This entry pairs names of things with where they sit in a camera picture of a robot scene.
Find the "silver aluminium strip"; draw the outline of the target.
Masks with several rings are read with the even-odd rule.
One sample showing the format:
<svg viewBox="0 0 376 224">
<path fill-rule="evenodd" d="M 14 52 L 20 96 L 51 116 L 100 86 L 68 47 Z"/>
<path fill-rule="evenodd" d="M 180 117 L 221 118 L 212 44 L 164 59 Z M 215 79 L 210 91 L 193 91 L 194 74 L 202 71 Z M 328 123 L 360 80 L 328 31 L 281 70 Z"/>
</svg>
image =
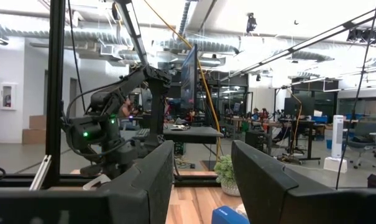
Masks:
<svg viewBox="0 0 376 224">
<path fill-rule="evenodd" d="M 49 170 L 49 167 L 51 165 L 51 162 L 52 162 L 52 156 L 51 155 L 45 155 L 43 160 L 42 160 L 42 163 L 40 164 L 40 167 L 29 187 L 29 190 L 30 191 L 34 191 L 34 190 L 40 190 L 41 187 L 42 187 L 42 184 L 46 178 L 46 175 L 47 175 L 47 172 Z"/>
</svg>

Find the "black ceiling spotlights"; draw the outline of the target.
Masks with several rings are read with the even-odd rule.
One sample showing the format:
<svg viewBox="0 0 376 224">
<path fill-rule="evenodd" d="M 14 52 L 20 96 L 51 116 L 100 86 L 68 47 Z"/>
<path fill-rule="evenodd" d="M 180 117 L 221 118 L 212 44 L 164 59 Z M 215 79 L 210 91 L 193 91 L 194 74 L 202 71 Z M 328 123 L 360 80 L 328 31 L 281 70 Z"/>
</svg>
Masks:
<svg viewBox="0 0 376 224">
<path fill-rule="evenodd" d="M 358 27 L 350 29 L 347 36 L 347 41 L 359 43 L 369 42 L 370 44 L 376 44 L 376 28 L 371 29 L 370 27 Z"/>
</svg>

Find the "white tower fan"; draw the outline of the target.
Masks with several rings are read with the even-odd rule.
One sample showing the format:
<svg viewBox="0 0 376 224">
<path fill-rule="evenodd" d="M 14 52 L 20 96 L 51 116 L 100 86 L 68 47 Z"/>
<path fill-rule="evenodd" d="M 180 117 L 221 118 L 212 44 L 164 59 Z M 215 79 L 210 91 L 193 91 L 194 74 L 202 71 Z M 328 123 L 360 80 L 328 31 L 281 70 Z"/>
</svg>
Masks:
<svg viewBox="0 0 376 224">
<path fill-rule="evenodd" d="M 331 151 L 331 155 L 324 159 L 323 169 L 338 172 L 339 165 L 341 165 L 340 173 L 344 174 L 347 172 L 347 161 L 342 158 L 343 129 L 343 115 L 334 115 L 331 128 L 324 130 L 326 149 Z"/>
</svg>

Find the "black computer monitor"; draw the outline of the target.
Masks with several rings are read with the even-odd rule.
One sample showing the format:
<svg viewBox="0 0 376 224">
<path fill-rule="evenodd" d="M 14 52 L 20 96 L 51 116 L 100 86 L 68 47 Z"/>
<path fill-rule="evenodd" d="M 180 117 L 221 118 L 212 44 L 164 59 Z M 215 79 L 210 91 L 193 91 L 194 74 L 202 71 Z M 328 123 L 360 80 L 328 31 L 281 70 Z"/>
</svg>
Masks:
<svg viewBox="0 0 376 224">
<path fill-rule="evenodd" d="M 192 110 L 195 107 L 197 74 L 197 45 L 194 44 L 181 66 L 180 103 L 183 110 Z"/>
</svg>

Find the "grey office chair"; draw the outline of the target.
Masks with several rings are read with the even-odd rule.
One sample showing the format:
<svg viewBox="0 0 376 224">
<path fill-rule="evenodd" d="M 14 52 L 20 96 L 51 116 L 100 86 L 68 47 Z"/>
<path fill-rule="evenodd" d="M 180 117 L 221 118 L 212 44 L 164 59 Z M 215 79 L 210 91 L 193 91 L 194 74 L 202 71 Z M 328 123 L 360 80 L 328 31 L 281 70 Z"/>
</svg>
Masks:
<svg viewBox="0 0 376 224">
<path fill-rule="evenodd" d="M 361 117 L 353 131 L 353 137 L 347 140 L 347 147 L 358 153 L 357 159 L 351 160 L 353 167 L 358 169 L 363 154 L 371 152 L 376 157 L 376 117 Z"/>
</svg>

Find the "black cabinet box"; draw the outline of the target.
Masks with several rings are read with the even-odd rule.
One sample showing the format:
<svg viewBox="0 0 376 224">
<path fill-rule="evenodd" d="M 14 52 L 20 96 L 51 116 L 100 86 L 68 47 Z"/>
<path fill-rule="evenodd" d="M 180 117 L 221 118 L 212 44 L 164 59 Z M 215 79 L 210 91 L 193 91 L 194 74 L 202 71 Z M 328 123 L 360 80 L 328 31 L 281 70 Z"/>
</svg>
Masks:
<svg viewBox="0 0 376 224">
<path fill-rule="evenodd" d="M 245 143 L 262 152 L 265 152 L 264 145 L 266 142 L 267 138 L 263 131 L 250 130 L 245 133 Z"/>
</svg>

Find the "blue game controller box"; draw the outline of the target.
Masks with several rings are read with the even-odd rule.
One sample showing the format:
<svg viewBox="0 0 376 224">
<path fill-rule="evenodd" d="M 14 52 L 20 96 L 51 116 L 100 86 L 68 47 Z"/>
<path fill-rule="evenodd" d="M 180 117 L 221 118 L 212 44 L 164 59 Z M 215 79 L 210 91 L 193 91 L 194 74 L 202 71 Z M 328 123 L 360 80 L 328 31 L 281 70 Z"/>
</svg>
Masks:
<svg viewBox="0 0 376 224">
<path fill-rule="evenodd" d="M 250 224 L 250 222 L 231 207 L 224 205 L 213 210 L 211 224 Z"/>
</svg>

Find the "large cardboard box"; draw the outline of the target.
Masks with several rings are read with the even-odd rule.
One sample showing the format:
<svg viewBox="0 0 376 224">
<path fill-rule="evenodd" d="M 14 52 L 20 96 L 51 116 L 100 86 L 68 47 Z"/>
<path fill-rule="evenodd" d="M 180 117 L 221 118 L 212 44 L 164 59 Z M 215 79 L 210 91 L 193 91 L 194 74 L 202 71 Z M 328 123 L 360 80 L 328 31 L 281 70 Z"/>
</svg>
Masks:
<svg viewBox="0 0 376 224">
<path fill-rule="evenodd" d="M 46 143 L 45 129 L 24 129 L 22 131 L 23 144 L 45 144 Z"/>
</svg>

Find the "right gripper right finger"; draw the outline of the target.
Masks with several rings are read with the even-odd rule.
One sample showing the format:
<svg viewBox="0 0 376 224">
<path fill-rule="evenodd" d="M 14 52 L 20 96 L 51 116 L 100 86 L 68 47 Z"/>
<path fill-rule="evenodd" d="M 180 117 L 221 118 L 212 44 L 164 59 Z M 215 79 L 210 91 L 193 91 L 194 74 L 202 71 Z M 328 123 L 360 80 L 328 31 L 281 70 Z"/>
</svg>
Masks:
<svg viewBox="0 0 376 224">
<path fill-rule="evenodd" d="M 250 224 L 376 224 L 376 189 L 332 189 L 238 140 L 231 158 Z"/>
</svg>

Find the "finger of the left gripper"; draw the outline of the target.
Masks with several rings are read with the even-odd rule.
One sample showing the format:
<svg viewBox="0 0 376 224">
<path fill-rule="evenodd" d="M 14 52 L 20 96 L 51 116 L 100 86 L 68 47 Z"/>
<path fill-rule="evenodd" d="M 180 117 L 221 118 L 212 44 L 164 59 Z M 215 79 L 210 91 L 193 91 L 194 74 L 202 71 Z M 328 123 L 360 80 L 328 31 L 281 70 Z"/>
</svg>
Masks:
<svg viewBox="0 0 376 224">
<path fill-rule="evenodd" d="M 93 164 L 80 169 L 80 174 L 83 177 L 92 177 L 95 175 L 100 174 L 102 171 L 102 167 L 100 164 Z"/>
</svg>

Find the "white fire extinguisher cabinet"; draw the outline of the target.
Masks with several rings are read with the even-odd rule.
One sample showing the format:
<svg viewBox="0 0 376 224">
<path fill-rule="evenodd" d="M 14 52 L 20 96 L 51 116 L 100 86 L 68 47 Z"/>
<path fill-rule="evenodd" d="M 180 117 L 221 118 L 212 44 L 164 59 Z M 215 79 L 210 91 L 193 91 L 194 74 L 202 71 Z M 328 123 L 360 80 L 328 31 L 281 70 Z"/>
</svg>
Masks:
<svg viewBox="0 0 376 224">
<path fill-rule="evenodd" d="M 1 83 L 1 110 L 16 110 L 16 87 L 17 83 Z"/>
</svg>

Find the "black keyboard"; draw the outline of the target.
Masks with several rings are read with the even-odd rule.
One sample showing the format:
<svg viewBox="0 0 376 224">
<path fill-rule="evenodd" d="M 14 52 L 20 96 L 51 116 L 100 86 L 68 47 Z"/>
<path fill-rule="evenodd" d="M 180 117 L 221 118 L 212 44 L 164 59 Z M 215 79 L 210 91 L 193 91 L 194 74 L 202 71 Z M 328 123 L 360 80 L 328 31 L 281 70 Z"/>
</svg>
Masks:
<svg viewBox="0 0 376 224">
<path fill-rule="evenodd" d="M 149 128 L 142 128 L 135 132 L 135 135 L 133 136 L 134 139 L 138 139 L 140 141 L 144 141 L 150 134 Z"/>
</svg>

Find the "small cardboard box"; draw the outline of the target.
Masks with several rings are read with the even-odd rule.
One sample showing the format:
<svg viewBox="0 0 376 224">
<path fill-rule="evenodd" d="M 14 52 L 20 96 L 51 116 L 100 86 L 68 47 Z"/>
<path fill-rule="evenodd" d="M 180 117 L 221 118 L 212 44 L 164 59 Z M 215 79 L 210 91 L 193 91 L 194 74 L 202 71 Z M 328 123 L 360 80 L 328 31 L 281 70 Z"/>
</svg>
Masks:
<svg viewBox="0 0 376 224">
<path fill-rule="evenodd" d="M 29 129 L 43 129 L 47 127 L 46 115 L 33 115 L 29 116 Z"/>
</svg>

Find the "black ceiling light rail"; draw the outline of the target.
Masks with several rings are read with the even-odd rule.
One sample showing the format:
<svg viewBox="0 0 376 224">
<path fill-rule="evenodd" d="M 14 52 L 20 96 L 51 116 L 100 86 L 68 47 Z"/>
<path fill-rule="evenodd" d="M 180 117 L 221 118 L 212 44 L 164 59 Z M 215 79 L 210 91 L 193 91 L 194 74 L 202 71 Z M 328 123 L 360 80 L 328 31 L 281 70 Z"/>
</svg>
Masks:
<svg viewBox="0 0 376 224">
<path fill-rule="evenodd" d="M 326 30 L 310 39 L 306 39 L 296 45 L 293 45 L 285 50 L 282 50 L 281 52 L 271 56 L 271 57 L 268 57 L 266 59 L 263 59 L 262 61 L 260 62 L 257 62 L 251 66 L 248 66 L 246 68 L 243 68 L 241 70 L 238 70 L 237 72 L 234 72 L 232 73 L 231 75 L 229 75 L 228 77 L 226 78 L 223 78 L 221 79 L 221 81 L 225 81 L 225 80 L 229 80 L 231 78 L 234 78 L 236 76 L 239 76 L 243 73 L 247 73 L 255 68 L 260 68 L 268 63 L 271 63 L 271 62 L 274 62 L 282 57 L 286 57 L 288 55 L 291 55 L 292 53 L 295 53 L 299 50 L 302 50 L 302 49 L 305 49 L 309 46 L 312 46 L 314 44 L 317 44 L 318 42 L 322 42 L 328 38 L 331 38 L 331 37 L 334 37 L 335 35 L 338 35 L 342 32 L 345 32 L 347 30 L 350 30 L 350 29 L 353 29 L 353 28 L 356 28 L 358 26 L 361 26 L 367 22 L 370 22 L 370 21 L 375 21 L 376 20 L 376 8 L 371 10 L 371 11 L 368 11 L 362 15 L 359 15 L 357 17 L 354 17 L 353 19 L 351 20 L 348 20 L 348 21 L 345 21 L 344 23 L 336 26 L 336 27 L 333 27 L 329 30 Z"/>
</svg>

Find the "black standing desk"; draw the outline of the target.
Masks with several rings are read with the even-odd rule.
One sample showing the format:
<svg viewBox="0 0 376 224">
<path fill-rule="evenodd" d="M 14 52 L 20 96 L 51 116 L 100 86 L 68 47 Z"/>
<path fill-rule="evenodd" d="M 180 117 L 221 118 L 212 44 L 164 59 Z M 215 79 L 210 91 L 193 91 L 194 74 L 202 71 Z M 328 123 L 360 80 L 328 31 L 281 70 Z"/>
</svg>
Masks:
<svg viewBox="0 0 376 224">
<path fill-rule="evenodd" d="M 285 98 L 285 115 L 288 118 L 280 120 L 281 123 L 289 123 L 286 127 L 288 137 L 287 152 L 281 155 L 280 160 L 283 162 L 292 162 L 302 165 L 306 161 L 317 161 L 320 164 L 320 157 L 312 156 L 312 142 L 315 121 L 312 120 L 314 115 L 314 98 L 309 96 L 296 96 L 291 94 L 291 97 Z M 299 135 L 307 130 L 307 148 L 298 148 Z"/>
</svg>

